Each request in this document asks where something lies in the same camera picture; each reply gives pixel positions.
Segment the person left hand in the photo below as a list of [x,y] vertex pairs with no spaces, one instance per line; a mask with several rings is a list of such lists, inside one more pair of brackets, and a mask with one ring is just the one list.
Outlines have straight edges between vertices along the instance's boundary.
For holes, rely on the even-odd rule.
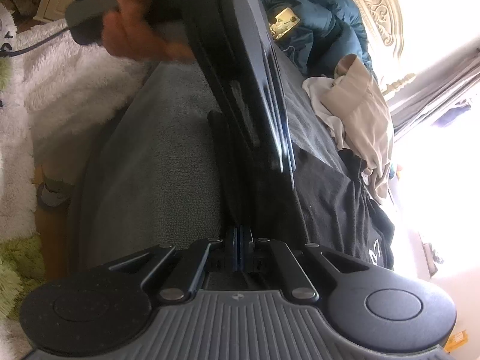
[[117,0],[120,9],[103,16],[102,44],[115,57],[154,61],[194,61],[191,48],[165,41],[144,20],[153,0]]

